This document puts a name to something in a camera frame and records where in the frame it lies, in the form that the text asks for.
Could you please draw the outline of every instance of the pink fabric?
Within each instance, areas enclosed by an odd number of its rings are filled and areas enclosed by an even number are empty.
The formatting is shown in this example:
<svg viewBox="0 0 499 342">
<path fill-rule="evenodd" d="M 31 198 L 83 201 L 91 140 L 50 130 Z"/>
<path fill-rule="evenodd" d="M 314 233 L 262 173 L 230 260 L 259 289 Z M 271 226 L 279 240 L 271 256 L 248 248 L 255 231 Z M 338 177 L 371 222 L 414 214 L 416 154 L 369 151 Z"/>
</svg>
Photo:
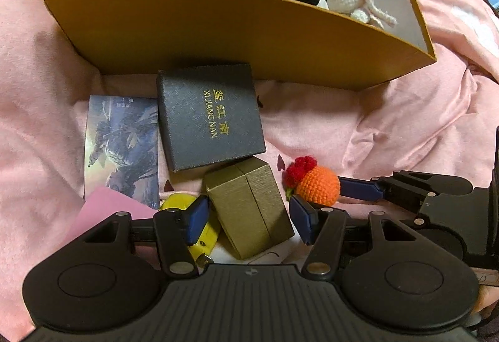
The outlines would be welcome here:
<svg viewBox="0 0 499 342">
<path fill-rule="evenodd" d="M 288 165 L 310 154 L 345 176 L 408 169 L 488 186 L 499 125 L 492 13 L 481 0 L 419 2 L 435 65 L 362 93 L 256 83 L 268 149 L 261 158 L 279 183 L 279 155 Z M 155 84 L 154 76 L 102 79 L 77 56 L 42 0 L 0 0 L 0 42 L 0 334 L 17 342 L 32 329 L 22 280 L 62 244 L 83 205 L 89 94 L 154 96 Z M 198 191 L 204 170 L 168 176 L 160 155 L 160 186 L 169 179 L 177 191 Z M 358 216 L 373 208 L 341 207 Z"/>
</svg>

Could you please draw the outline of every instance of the small gold cardboard box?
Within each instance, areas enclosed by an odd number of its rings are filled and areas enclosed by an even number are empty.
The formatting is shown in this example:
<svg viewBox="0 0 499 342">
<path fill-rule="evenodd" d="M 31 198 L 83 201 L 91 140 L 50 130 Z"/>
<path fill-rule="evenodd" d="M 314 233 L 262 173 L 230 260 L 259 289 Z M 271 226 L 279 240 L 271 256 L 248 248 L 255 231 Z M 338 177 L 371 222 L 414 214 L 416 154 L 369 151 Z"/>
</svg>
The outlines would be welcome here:
<svg viewBox="0 0 499 342">
<path fill-rule="evenodd" d="M 206 192 L 240 259 L 294 235 L 268 163 L 250 157 L 205 176 Z"/>
</svg>

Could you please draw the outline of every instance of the bed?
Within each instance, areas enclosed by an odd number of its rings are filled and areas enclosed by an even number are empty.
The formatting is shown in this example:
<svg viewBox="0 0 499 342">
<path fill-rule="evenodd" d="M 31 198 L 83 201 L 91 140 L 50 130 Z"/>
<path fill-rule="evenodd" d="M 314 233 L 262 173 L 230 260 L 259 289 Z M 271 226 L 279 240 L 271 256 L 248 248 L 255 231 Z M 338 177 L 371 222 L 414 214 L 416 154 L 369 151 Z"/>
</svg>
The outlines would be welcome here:
<svg viewBox="0 0 499 342">
<path fill-rule="evenodd" d="M 342 176 L 400 169 L 489 185 L 499 126 L 499 19 L 481 0 L 418 2 L 438 56 L 431 66 L 362 92 L 255 82 L 267 146 L 259 157 L 283 196 L 279 155 L 286 166 L 313 155 Z M 0 42 L 0 334 L 17 342 L 32 329 L 22 280 L 62 245 L 83 205 L 89 95 L 156 93 L 153 75 L 101 76 L 42 0 L 0 0 Z M 169 180 L 176 191 L 200 191 L 204 169 L 169 175 L 162 154 L 159 168 L 160 188 Z M 358 217 L 374 208 L 346 199 L 338 207 Z M 298 247 L 289 260 L 305 254 Z"/>
</svg>

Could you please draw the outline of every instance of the ribbed black surface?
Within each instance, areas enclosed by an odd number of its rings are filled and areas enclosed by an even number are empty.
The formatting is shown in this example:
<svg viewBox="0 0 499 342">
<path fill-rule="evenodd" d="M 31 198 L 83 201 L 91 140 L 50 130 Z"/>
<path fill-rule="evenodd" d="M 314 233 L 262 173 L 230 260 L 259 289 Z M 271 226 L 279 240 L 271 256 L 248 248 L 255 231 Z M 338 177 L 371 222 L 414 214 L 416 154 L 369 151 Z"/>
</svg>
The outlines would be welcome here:
<svg viewBox="0 0 499 342">
<path fill-rule="evenodd" d="M 472 342 L 463 329 L 409 336 L 379 330 L 353 314 L 331 284 L 295 266 L 211 265 L 172 283 L 142 318 L 99 335 L 40 328 L 26 342 Z"/>
</svg>

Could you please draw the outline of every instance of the red yarn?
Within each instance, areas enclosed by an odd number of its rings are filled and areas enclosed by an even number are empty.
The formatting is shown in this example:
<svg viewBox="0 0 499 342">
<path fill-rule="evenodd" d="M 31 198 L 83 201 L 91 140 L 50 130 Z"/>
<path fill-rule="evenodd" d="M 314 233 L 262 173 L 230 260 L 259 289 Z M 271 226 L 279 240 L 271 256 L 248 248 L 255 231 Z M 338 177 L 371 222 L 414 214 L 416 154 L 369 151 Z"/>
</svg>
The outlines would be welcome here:
<svg viewBox="0 0 499 342">
<path fill-rule="evenodd" d="M 300 156 L 291 163 L 284 172 L 284 182 L 289 188 L 295 188 L 305 175 L 317 166 L 317 160 L 312 156 Z"/>
</svg>

